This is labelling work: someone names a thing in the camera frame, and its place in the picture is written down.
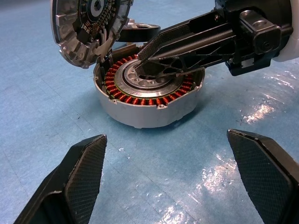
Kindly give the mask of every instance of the silver motor casing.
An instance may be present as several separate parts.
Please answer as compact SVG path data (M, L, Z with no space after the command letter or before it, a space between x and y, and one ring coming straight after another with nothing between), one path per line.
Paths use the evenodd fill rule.
M195 72L195 87L187 94L171 101L168 105L133 105L112 99L106 92L101 75L101 64L93 71L94 84L102 108L115 120L135 128L155 128L167 126L191 113L198 104L205 70Z

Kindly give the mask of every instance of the white plastic part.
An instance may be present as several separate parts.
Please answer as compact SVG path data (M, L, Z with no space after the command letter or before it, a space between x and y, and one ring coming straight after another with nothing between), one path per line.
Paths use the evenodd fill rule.
M279 56L273 58L276 62L285 62L299 57L299 0L290 0L292 6L292 26L294 29L286 46Z

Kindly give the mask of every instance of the mounting hole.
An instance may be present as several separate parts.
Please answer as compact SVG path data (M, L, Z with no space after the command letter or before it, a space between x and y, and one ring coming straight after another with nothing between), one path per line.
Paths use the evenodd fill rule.
M136 75L135 75L134 73L129 73L129 74L128 74L128 77L131 78L131 79L133 79L133 78L136 77Z
M261 26L264 26L266 24L267 24L267 21L265 21L265 20L259 20L259 21L254 22L252 25L254 27L261 27Z
M138 84L141 85L141 86L148 86L149 85L149 83L145 80L140 81Z
M241 12L241 16L247 16L251 13L251 10L246 10L244 12Z

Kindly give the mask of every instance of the robotic arm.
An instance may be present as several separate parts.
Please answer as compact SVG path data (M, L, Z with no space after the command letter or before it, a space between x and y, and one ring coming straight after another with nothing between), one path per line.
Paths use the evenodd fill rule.
M215 0L210 13L162 30L138 54L145 77L225 62L233 76L299 57L298 0Z

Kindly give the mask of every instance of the copper wire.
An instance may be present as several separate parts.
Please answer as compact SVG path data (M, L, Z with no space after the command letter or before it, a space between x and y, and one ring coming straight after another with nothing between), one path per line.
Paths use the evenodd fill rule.
M155 105L155 100L154 99L149 99L149 105Z
M183 94L182 93L180 93L179 91L176 91L175 93L174 93L177 97L181 97Z
M123 62L118 61L116 64L119 65L119 66L122 66L122 65L123 65Z
M115 98L118 98L121 94L122 94L122 92L121 92L121 91L118 91L118 92L116 92L115 94L113 94L113 96L114 96Z
M106 76L105 81L107 82L108 80L114 82L114 76Z
M111 90L110 90L110 94L114 94L114 93L116 93L117 91L119 91L119 90L115 87L114 89L111 89Z
M135 99L133 100L132 104L134 104L134 105L139 104L139 99L138 99L138 98L135 98Z
M113 72L113 73L116 73L116 72L117 72L117 69L110 68L109 71L110 71L110 72Z
M169 98L170 98L171 100L175 100L175 99L178 98L178 97L175 96L175 95L173 95L173 94L170 94L170 95L169 95Z
M193 81L193 76L192 75L188 75L185 80L188 80L188 81Z
M114 65L112 66L112 68L114 68L114 69L119 69L119 68L120 68L120 66L119 66L119 65L117 65L117 64L114 64Z
M185 90L185 89L182 89L182 88L181 88L181 89L179 89L179 91L180 91L180 92L182 92L183 94L186 94L186 93L188 92L187 90Z
M193 85L193 82L184 81L183 85Z
M157 104L157 106L159 106L159 105L162 105L163 102L162 102L161 99L157 98L157 99L156 99L156 104Z
M133 98L132 97L127 97L125 99L125 103L130 104L132 102Z
M146 99L142 99L140 105L146 105Z
M108 81L105 81L105 84L108 86L108 85L114 85L114 80L108 80Z
M113 90L114 88L115 88L115 85L114 85L114 84L112 84L112 85L108 85L108 86L107 86L107 89L108 89L108 90Z
M191 86L189 86L189 85L182 85L182 87L181 87L182 89L184 89L184 90L190 90L191 89Z
M170 100L168 97L163 97L162 100L165 103L165 105L168 105L170 103Z
M115 76L115 73L114 72L107 72L106 76Z
M125 100L126 97L127 97L127 96L126 96L125 94L122 94L122 95L120 95L120 96L118 97L118 99L119 99L121 102L123 102L123 101Z

